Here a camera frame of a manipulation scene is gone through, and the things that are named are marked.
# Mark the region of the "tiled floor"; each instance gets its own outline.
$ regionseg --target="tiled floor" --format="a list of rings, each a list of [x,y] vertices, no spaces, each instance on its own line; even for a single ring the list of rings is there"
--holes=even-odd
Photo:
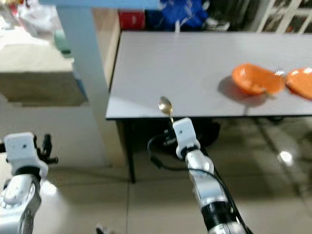
[[[310,233],[312,118],[259,122],[275,148],[253,120],[222,119],[219,140],[208,153],[255,234]],[[278,160],[281,151],[293,156],[288,165]],[[158,170],[144,149],[134,157],[134,185],[126,169],[52,168],[34,233],[91,234],[98,223],[116,234],[207,233],[187,173]],[[170,156],[164,160],[182,165]],[[0,182],[8,174],[2,157]]]

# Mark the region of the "gray table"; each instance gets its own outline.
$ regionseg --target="gray table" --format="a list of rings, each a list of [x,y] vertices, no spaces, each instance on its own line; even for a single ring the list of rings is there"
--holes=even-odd
[[[164,117],[162,95],[176,117],[312,115],[312,102],[287,89],[275,100],[249,96],[230,77],[247,62],[286,73],[311,67],[311,41],[297,34],[123,32],[106,118]]]

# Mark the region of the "red box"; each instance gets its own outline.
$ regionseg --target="red box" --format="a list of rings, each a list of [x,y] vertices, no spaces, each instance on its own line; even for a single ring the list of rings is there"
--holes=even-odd
[[[119,11],[120,28],[124,30],[142,30],[145,28],[144,11]]]

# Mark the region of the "black table leg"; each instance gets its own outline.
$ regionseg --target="black table leg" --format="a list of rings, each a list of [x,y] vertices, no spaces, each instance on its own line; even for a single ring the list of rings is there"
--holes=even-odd
[[[133,162],[133,151],[132,151],[132,144],[133,144],[133,122],[130,120],[125,121],[118,121],[117,122],[119,133],[123,136],[123,143],[125,147],[125,151],[127,154],[128,159],[128,166],[129,166],[129,174],[130,174],[130,181],[131,183],[136,182],[136,174],[135,174],[135,166]]]

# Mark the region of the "orange plate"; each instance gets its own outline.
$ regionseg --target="orange plate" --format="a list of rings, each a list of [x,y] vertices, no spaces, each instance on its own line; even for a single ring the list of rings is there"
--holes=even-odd
[[[286,84],[295,93],[312,99],[312,68],[300,68],[289,72]]]
[[[247,94],[275,94],[285,88],[283,77],[261,67],[246,63],[232,71],[234,82]]]

